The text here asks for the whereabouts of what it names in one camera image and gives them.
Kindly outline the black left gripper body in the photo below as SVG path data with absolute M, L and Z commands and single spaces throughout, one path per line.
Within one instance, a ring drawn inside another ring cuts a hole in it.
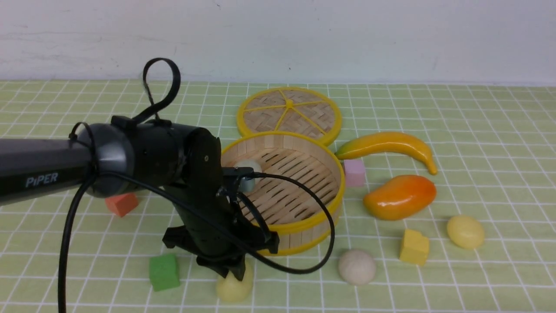
M 183 225 L 167 228 L 163 243 L 197 256 L 202 266 L 242 266 L 247 252 L 277 253 L 279 235 L 250 222 L 226 196 L 192 187 L 164 186 Z

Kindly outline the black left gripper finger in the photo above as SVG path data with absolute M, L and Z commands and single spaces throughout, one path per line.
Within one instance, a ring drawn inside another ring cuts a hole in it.
M 246 271 L 245 256 L 236 256 L 228 260 L 228 271 L 236 280 L 243 281 Z
M 210 264 L 208 264 L 208 268 L 211 269 L 212 271 L 216 272 L 223 279 L 226 279 L 226 277 L 228 276 L 228 273 L 230 271 L 225 265 L 223 265 L 221 263 L 210 263 Z

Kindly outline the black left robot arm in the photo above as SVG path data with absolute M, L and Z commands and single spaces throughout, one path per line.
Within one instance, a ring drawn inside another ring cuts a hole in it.
M 7 138 L 0 146 L 2 205 L 70 190 L 101 173 L 85 188 L 97 198 L 163 188 L 183 222 L 167 228 L 163 243 L 221 277 L 243 279 L 248 249 L 278 252 L 278 234 L 228 200 L 235 177 L 248 169 L 224 168 L 220 139 L 203 127 L 94 123 L 66 140 Z

